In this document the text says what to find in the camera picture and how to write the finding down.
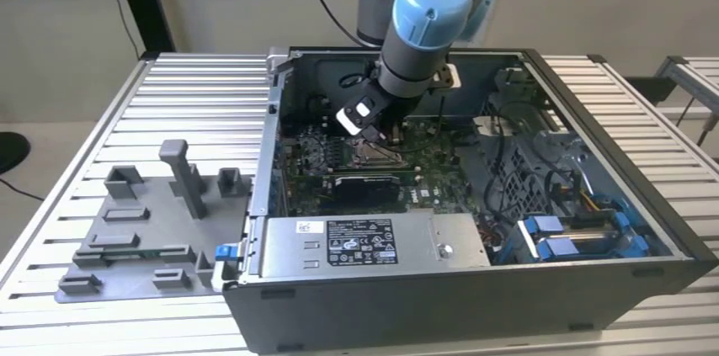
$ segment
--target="gray plastic block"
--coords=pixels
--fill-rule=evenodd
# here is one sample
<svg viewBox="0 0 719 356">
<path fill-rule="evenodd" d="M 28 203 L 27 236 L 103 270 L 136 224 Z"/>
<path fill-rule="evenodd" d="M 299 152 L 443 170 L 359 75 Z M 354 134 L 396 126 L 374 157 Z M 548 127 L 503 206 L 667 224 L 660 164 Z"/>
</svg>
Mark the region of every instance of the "gray plastic block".
<svg viewBox="0 0 719 356">
<path fill-rule="evenodd" d="M 143 183 L 135 166 L 115 166 L 104 179 L 104 187 L 114 199 L 136 199 L 131 185 Z"/>
<path fill-rule="evenodd" d="M 160 251 L 160 259 L 166 263 L 195 263 L 196 256 L 190 245 L 166 245 Z"/>
<path fill-rule="evenodd" d="M 160 290 L 188 289 L 191 286 L 184 269 L 158 269 L 154 273 L 154 284 Z"/>
<path fill-rule="evenodd" d="M 198 262 L 195 264 L 195 273 L 198 275 L 198 278 L 200 279 L 200 282 L 203 282 L 204 287 L 212 287 L 212 272 L 212 264 L 207 260 L 204 252 L 200 252 L 200 255 L 198 256 Z"/>
<path fill-rule="evenodd" d="M 94 274 L 67 274 L 58 286 L 67 295 L 87 295 L 100 291 L 99 285 L 100 280 Z"/>
<path fill-rule="evenodd" d="M 143 221 L 148 217 L 150 210 L 147 207 L 107 209 L 103 216 L 106 221 Z"/>
<path fill-rule="evenodd" d="M 195 164 L 190 164 L 190 173 L 194 175 L 194 179 L 196 179 L 198 182 L 198 188 L 200 189 L 200 194 L 207 192 L 207 185 L 204 184 L 203 177 L 200 177 L 200 172 L 198 171 L 198 166 Z M 170 181 L 170 188 L 172 189 L 172 193 L 178 198 L 182 197 L 182 189 L 178 184 L 178 181 L 172 180 Z"/>
<path fill-rule="evenodd" d="M 108 261 L 103 258 L 103 250 L 78 251 L 72 256 L 72 263 L 79 268 L 104 268 L 108 266 Z"/>
<path fill-rule="evenodd" d="M 202 197 L 202 179 L 188 164 L 188 143 L 184 140 L 164 140 L 160 147 L 160 160 L 170 165 L 175 175 L 175 191 L 180 192 L 192 218 L 207 216 L 207 206 Z"/>
<path fill-rule="evenodd" d="M 55 299 L 60 303 L 215 294 L 211 287 L 214 259 L 208 257 L 214 256 L 218 245 L 240 241 L 250 195 L 223 197 L 218 177 L 203 177 L 208 215 L 199 221 L 190 216 L 184 201 L 175 197 L 171 180 L 146 178 L 143 184 L 131 184 L 138 199 L 106 197 L 68 270 L 71 274 L 92 273 L 103 284 L 96 293 L 68 295 L 58 290 Z M 252 178 L 243 176 L 242 183 L 251 186 Z M 116 222 L 103 218 L 108 210 L 138 208 L 150 209 L 146 220 Z M 95 236 L 134 235 L 139 237 L 136 247 L 90 245 Z M 200 252 L 207 263 L 199 262 Z M 164 268 L 184 270 L 190 280 L 187 289 L 158 290 L 154 272 Z"/>
<path fill-rule="evenodd" d="M 122 248 L 136 247 L 139 244 L 138 234 L 126 234 L 123 236 L 99 236 L 92 237 L 88 243 L 91 248 Z"/>
<path fill-rule="evenodd" d="M 218 187 L 224 198 L 238 198 L 248 193 L 239 168 L 220 168 Z"/>
</svg>

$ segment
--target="black chair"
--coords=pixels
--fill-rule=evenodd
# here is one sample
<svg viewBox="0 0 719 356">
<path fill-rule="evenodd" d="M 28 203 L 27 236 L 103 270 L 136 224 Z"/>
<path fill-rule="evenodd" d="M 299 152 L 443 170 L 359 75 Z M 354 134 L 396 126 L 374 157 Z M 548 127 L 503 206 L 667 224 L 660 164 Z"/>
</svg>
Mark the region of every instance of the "black chair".
<svg viewBox="0 0 719 356">
<path fill-rule="evenodd" d="M 31 142 L 12 131 L 0 131 L 0 175 L 12 170 L 27 158 Z"/>
</svg>

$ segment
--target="sticker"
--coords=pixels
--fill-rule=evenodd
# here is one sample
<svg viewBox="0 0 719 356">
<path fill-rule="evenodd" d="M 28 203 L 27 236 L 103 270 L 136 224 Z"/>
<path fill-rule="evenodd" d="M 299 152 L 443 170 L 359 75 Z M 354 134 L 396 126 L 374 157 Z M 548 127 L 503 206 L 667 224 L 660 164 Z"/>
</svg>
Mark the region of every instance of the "sticker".
<svg viewBox="0 0 719 356">
<path fill-rule="evenodd" d="M 331 266 L 398 263 L 392 220 L 327 221 L 327 262 Z"/>
<path fill-rule="evenodd" d="M 324 221 L 298 221 L 296 233 L 298 234 L 323 234 Z"/>
</svg>

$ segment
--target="power supply label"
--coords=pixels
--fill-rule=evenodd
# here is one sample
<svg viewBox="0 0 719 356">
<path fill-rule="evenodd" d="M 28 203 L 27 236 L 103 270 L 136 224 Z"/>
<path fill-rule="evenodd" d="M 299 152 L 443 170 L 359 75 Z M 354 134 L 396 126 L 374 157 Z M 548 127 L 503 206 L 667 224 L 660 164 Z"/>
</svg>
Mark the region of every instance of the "power supply label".
<svg viewBox="0 0 719 356">
<path fill-rule="evenodd" d="M 331 266 L 398 263 L 392 220 L 327 221 L 327 263 Z"/>
</svg>

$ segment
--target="gray floor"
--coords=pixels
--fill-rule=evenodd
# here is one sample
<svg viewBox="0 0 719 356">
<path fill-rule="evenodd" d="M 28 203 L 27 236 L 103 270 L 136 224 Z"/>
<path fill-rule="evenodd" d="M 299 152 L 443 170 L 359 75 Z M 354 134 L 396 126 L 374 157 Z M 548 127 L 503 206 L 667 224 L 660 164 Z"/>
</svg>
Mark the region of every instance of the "gray floor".
<svg viewBox="0 0 719 356">
<path fill-rule="evenodd" d="M 16 188 L 44 197 L 94 126 L 95 122 L 0 124 L 0 130 L 22 133 L 32 144 L 30 157 L 3 175 L 3 179 Z M 11 249 L 38 207 L 38 200 L 16 194 L 0 185 L 0 259 Z"/>
</svg>

